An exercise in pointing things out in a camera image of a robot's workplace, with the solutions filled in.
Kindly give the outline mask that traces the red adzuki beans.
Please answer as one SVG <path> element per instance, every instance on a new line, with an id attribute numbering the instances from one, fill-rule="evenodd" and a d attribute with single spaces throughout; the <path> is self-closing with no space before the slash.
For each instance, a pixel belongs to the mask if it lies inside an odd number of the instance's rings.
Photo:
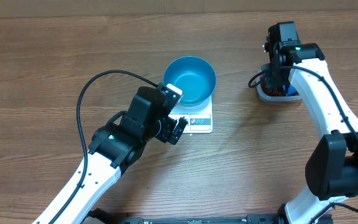
<path id="1" fill-rule="evenodd" d="M 261 79 L 260 87 L 262 91 L 268 96 L 286 96 L 286 90 L 284 86 L 276 87 L 276 88 L 267 88 L 266 81 L 264 77 Z"/>

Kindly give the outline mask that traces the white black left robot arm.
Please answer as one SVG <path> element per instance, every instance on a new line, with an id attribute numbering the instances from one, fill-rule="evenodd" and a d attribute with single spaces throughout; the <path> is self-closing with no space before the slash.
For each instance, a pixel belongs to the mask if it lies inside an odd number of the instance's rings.
<path id="1" fill-rule="evenodd" d="M 142 86 L 127 111 L 114 115 L 92 137 L 77 169 L 36 223 L 81 223 L 99 198 L 137 161 L 156 138 L 175 145 L 187 124 L 169 117 L 183 92 L 171 85 Z"/>

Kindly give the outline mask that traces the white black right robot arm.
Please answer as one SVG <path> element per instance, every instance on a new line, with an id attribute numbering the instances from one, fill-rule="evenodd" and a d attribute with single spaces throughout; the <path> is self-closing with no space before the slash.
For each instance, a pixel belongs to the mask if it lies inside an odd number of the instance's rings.
<path id="1" fill-rule="evenodd" d="M 262 66 L 267 88 L 293 87 L 316 126 L 319 143 L 305 166 L 306 187 L 282 206 L 284 223 L 330 223 L 325 214 L 358 195 L 358 118 L 335 86 L 316 43 L 302 44 L 295 23 L 268 28 Z"/>

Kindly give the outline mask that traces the blue plastic measuring scoop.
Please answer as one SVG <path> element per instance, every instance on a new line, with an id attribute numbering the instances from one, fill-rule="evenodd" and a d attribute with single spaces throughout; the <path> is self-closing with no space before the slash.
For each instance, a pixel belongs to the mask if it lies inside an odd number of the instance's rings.
<path id="1" fill-rule="evenodd" d="M 285 86 L 285 96 L 297 96 L 298 92 L 292 85 Z"/>

